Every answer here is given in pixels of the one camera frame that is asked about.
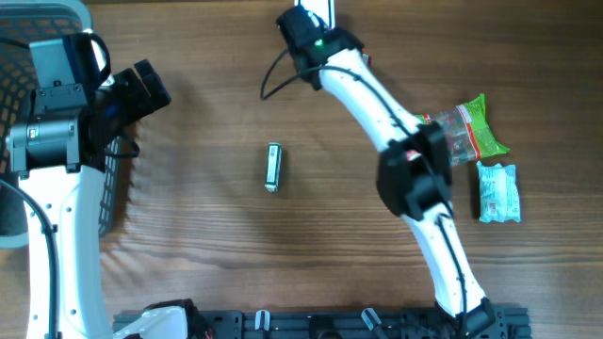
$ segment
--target gray basket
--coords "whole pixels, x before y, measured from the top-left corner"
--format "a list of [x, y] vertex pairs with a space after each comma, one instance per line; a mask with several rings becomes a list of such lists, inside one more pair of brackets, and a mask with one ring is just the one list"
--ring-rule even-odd
[[[92, 28], [92, 18], [86, 6], [77, 0], [0, 0], [0, 37], [21, 42], [47, 40]], [[6, 137], [17, 120], [19, 106], [27, 92], [38, 86], [30, 54], [17, 47], [0, 43], [0, 178], [17, 185], [10, 173]], [[116, 139], [109, 147], [120, 151]], [[115, 201], [116, 175], [119, 160], [106, 159], [105, 194], [101, 201], [99, 234], [111, 228]], [[0, 187], [0, 249], [27, 245], [27, 223], [23, 201]]]

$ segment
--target green snack bag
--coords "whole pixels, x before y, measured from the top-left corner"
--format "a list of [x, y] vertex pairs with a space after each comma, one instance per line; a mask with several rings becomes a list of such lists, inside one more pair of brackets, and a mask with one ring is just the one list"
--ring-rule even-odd
[[448, 142], [451, 166], [509, 151], [494, 139], [486, 123], [483, 94], [474, 101], [458, 105], [451, 110], [417, 117], [423, 123], [437, 121], [442, 126]]

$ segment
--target wooden table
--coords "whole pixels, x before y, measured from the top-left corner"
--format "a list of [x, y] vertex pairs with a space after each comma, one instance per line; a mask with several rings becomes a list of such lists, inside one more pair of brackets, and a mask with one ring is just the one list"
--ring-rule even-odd
[[[267, 102], [292, 1], [90, 5], [113, 69], [152, 61], [173, 101], [136, 127], [114, 231], [102, 240], [107, 311], [192, 298], [202, 309], [431, 306], [414, 237], [375, 189], [377, 154], [350, 113], [302, 82]], [[410, 111], [486, 94], [511, 148], [521, 223], [474, 217], [475, 164], [454, 170], [454, 208], [493, 302], [530, 308], [534, 338], [603, 332], [603, 5], [589, 1], [338, 1], [374, 72]], [[271, 85], [292, 74], [286, 59]], [[266, 146], [285, 149], [263, 187]], [[0, 334], [24, 337], [27, 251], [0, 252]]]

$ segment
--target wooden surface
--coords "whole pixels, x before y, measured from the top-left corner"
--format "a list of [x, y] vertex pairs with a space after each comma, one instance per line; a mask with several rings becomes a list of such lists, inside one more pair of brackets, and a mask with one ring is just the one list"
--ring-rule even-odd
[[[193, 298], [202, 309], [431, 306], [412, 234], [375, 190], [377, 154], [346, 109], [295, 83], [258, 99], [285, 47], [292, 1], [90, 5], [113, 69], [152, 61], [172, 104], [136, 128], [114, 231], [102, 240], [107, 311]], [[486, 94], [511, 148], [521, 223], [474, 218], [475, 164], [454, 170], [454, 209], [493, 302], [530, 308], [534, 338], [603, 333], [603, 3], [339, 1], [374, 72], [410, 111]], [[272, 85], [293, 73], [286, 59]], [[285, 149], [282, 189], [263, 187], [266, 146]], [[0, 252], [0, 337], [24, 336], [27, 251]]]

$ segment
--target transparent plastic wrapper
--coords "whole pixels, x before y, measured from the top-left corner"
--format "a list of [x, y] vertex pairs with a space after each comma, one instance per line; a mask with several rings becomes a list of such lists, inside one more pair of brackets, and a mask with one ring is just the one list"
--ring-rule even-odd
[[478, 161], [480, 221], [521, 221], [515, 165], [486, 167]]
[[442, 126], [448, 141], [451, 166], [509, 151], [498, 143], [486, 123], [483, 94], [474, 101], [457, 105], [451, 110], [418, 117], [423, 123], [437, 121]]

